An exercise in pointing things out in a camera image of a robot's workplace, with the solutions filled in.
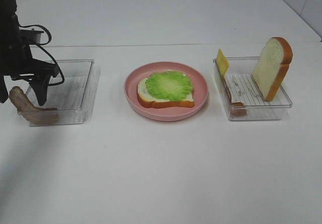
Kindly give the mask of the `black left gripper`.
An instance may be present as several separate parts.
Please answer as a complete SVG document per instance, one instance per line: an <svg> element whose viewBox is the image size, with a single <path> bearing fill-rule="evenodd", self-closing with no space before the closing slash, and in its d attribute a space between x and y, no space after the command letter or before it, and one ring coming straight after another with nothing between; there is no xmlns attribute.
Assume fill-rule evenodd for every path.
<svg viewBox="0 0 322 224"><path fill-rule="evenodd" d="M20 30L20 33L21 38L15 39L13 35L1 32L0 102L4 103L8 99L4 76L11 76L16 80L31 79L29 85L38 104L43 106L47 101L50 78L58 75L58 65L32 56L30 45L40 45L43 31Z"/></svg>

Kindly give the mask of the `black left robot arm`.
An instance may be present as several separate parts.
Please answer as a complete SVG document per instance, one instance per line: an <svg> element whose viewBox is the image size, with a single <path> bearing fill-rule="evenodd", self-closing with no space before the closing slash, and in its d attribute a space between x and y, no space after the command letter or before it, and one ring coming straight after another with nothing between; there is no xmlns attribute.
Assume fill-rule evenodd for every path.
<svg viewBox="0 0 322 224"><path fill-rule="evenodd" d="M41 31L27 30L29 25L20 25L16 11L16 0L1 0L1 103L9 97L4 76L10 76L14 81L27 81L42 106L47 101L48 87L64 83L64 75L57 61L42 47L44 44L34 39L37 33L45 32L50 42L50 32L41 25L37 25ZM30 45L47 53L52 63L35 59Z"/></svg>

